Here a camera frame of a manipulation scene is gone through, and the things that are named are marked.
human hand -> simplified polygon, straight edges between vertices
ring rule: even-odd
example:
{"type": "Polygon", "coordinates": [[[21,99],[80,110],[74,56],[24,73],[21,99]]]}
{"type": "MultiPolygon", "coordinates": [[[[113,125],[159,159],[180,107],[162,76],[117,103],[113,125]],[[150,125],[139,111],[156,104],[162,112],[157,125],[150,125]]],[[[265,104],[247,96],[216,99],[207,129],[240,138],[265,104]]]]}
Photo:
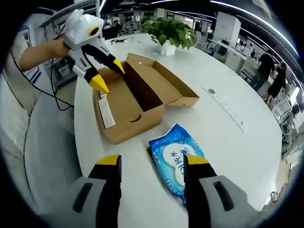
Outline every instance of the human hand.
{"type": "Polygon", "coordinates": [[[69,47],[65,45],[63,39],[55,39],[49,42],[50,51],[53,58],[65,58],[68,55],[69,47]]]}

white round table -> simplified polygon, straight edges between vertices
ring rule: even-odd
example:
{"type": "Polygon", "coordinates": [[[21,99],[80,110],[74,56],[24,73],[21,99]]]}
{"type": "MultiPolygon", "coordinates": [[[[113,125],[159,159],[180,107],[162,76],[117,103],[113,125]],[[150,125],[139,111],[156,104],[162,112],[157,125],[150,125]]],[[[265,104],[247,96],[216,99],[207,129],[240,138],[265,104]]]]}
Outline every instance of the white round table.
{"type": "Polygon", "coordinates": [[[98,130],[92,89],[83,78],[78,78],[74,118],[81,171],[87,177],[98,159],[117,153],[122,156],[119,227],[188,227],[186,209],[167,189],[146,152],[148,140],[165,134],[176,122],[197,141],[217,175],[228,177],[247,194],[249,204],[261,210],[274,190],[281,156],[281,130],[263,100],[239,75],[196,48],[178,48],[173,56],[161,56],[147,34],[122,38],[128,37],[133,37],[133,41],[112,45],[106,41],[115,57],[123,61],[128,53],[135,53],[155,59],[200,99],[194,107],[166,107],[159,126],[111,145],[98,130]],[[244,132],[203,86],[225,98],[242,118],[244,132]]]}

yellow tip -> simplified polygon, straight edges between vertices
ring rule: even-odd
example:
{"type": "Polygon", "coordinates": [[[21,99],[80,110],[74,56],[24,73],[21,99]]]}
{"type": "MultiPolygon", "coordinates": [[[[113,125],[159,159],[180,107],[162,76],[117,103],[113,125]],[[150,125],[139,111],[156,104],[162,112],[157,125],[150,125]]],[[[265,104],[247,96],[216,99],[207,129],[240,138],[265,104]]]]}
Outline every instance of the yellow tip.
{"type": "Polygon", "coordinates": [[[209,162],[201,157],[201,156],[197,156],[197,155],[192,155],[192,154],[187,154],[187,159],[188,159],[188,164],[189,165],[194,165],[194,164],[208,164],[209,162]]]}
{"type": "Polygon", "coordinates": [[[100,159],[96,165],[116,165],[119,154],[111,155],[100,159]]]}
{"type": "Polygon", "coordinates": [[[125,74],[124,69],[123,69],[123,66],[122,66],[121,62],[118,61],[117,58],[114,60],[114,63],[115,63],[116,65],[118,65],[118,67],[119,67],[119,68],[122,70],[122,72],[125,74]]]}
{"type": "Polygon", "coordinates": [[[109,89],[108,89],[108,87],[107,87],[106,84],[105,84],[105,81],[104,81],[103,78],[100,76],[100,74],[94,76],[94,77],[91,79],[89,85],[90,85],[92,88],[98,90],[98,91],[101,92],[101,93],[108,94],[108,93],[110,92],[109,89]]]}

potted plant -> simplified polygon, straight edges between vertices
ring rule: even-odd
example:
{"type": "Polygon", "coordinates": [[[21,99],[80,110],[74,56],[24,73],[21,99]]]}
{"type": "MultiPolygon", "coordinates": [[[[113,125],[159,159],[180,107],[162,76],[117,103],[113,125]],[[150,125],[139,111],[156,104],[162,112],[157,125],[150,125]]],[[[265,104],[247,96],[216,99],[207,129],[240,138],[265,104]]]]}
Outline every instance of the potted plant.
{"type": "Polygon", "coordinates": [[[173,19],[157,18],[152,23],[145,22],[142,28],[151,35],[152,41],[159,43],[162,55],[173,55],[180,45],[189,50],[196,39],[188,25],[173,19]]]}

box flap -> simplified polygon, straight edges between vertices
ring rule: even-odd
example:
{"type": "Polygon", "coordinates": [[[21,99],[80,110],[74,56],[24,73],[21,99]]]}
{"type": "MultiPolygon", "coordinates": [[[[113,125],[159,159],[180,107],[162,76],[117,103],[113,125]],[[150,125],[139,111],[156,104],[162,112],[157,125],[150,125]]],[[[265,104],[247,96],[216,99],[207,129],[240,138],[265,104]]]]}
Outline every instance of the box flap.
{"type": "Polygon", "coordinates": [[[183,95],[178,89],[153,68],[154,60],[129,54],[127,62],[151,87],[165,105],[183,98],[183,95]]]}

